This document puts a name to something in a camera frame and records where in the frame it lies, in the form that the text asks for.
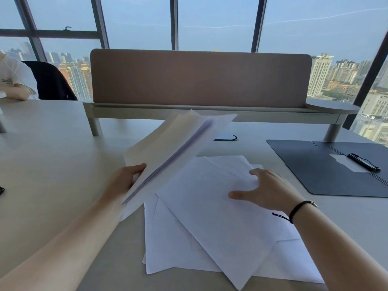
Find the brown desk divider panel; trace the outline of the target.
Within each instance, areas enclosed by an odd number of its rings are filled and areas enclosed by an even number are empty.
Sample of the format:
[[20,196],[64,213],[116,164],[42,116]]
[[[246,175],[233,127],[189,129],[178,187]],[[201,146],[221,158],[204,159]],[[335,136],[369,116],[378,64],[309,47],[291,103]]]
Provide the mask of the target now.
[[90,63],[95,103],[303,108],[312,57],[94,49]]

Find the black folder clip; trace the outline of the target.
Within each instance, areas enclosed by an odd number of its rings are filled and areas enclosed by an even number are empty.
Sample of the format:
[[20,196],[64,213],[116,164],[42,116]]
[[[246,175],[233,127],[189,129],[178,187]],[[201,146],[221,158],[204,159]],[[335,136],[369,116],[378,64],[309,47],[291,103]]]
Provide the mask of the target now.
[[364,167],[366,170],[368,170],[370,172],[380,172],[381,171],[381,168],[372,164],[371,161],[369,161],[365,158],[362,158],[361,156],[359,156],[355,153],[349,153],[347,155],[347,157],[349,159],[351,159],[352,161],[356,162],[357,164],[359,164],[360,166]]

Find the person's right forearm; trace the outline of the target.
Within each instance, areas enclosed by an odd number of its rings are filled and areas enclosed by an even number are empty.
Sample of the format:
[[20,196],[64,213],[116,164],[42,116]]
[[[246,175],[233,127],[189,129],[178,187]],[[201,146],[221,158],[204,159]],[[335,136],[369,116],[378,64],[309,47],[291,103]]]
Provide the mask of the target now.
[[328,291],[388,291],[388,271],[316,207],[292,221]]

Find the stack of white papers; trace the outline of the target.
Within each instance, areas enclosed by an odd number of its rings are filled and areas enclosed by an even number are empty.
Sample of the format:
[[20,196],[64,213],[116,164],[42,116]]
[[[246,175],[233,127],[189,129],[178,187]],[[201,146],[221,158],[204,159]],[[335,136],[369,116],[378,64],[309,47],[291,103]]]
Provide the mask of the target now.
[[125,195],[120,221],[125,220],[153,194],[214,141],[237,114],[203,116],[194,110],[173,112],[148,136],[127,149],[126,166],[146,164]]

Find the person's left hand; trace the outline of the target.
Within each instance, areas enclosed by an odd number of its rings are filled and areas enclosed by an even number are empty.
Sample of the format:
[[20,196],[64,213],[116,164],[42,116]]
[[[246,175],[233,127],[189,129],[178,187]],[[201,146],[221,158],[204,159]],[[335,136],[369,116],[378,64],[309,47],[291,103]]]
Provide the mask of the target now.
[[132,166],[121,167],[111,176],[99,202],[105,206],[121,206],[126,193],[133,186],[133,179]]

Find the grey desk shelf frame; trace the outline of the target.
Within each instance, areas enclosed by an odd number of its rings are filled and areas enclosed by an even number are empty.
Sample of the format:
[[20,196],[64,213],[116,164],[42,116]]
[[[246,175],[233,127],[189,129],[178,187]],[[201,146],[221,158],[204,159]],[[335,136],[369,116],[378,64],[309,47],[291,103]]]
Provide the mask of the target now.
[[333,142],[346,117],[357,115],[360,107],[344,102],[307,99],[303,108],[278,107],[221,107],[188,105],[149,105],[83,103],[93,136],[101,136],[100,118],[166,120],[172,113],[183,114],[194,110],[202,116],[220,116],[234,113],[236,122],[271,122],[298,124],[328,124],[324,141]]

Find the person's left forearm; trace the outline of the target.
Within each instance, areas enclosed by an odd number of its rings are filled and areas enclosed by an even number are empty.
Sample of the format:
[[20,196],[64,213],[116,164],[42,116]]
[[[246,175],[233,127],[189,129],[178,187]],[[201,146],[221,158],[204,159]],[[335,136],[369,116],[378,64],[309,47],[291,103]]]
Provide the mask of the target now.
[[123,192],[106,190],[61,233],[0,279],[0,291],[75,291],[119,224]]

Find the person's right hand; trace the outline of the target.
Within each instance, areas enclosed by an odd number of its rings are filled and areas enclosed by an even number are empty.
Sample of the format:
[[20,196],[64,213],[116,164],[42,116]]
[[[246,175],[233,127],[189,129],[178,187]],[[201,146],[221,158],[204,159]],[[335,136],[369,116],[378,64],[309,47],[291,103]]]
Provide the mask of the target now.
[[287,216],[305,198],[296,190],[296,188],[282,176],[273,171],[265,169],[252,169],[249,171],[258,179],[256,192],[256,202],[254,203],[268,210],[281,211]]

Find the dark grey document folder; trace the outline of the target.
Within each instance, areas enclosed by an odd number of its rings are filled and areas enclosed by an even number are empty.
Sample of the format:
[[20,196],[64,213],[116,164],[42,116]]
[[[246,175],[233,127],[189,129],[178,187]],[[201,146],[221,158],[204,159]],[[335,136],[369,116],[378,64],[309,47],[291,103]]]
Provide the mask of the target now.
[[[314,195],[388,198],[388,148],[377,143],[267,140]],[[354,172],[332,155],[354,153],[381,169]]]

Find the dark grey window frame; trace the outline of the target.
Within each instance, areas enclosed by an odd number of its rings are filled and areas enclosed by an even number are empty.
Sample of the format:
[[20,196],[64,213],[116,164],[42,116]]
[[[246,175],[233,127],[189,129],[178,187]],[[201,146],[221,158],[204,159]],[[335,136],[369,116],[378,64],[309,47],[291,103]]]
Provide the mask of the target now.
[[388,84],[388,0],[0,0],[3,53],[69,63],[94,48],[325,53],[361,62],[361,105]]

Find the black office chair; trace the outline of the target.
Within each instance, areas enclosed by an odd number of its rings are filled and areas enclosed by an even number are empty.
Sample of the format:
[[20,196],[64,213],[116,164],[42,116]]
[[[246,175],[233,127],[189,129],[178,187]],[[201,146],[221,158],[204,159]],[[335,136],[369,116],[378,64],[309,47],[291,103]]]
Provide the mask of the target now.
[[37,61],[23,61],[23,63],[31,69],[35,77],[40,100],[78,100],[64,75],[56,66]]

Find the white paper sheet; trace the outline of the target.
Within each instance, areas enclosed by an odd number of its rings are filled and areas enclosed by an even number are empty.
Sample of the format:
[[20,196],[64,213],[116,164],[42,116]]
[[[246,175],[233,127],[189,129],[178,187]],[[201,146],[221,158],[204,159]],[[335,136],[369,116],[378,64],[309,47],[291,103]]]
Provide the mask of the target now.
[[263,169],[260,164],[250,164],[244,156],[203,156],[203,158],[241,178],[253,178],[249,173],[250,170]]
[[239,291],[282,230],[293,227],[270,210],[228,197],[257,186],[256,176],[241,178],[196,157],[156,192]]
[[221,272],[186,228],[167,210],[166,220],[155,220],[159,203],[153,195],[144,203],[145,258],[148,275],[170,268]]
[[253,275],[307,283],[324,283],[294,227],[286,227],[282,230],[278,241]]

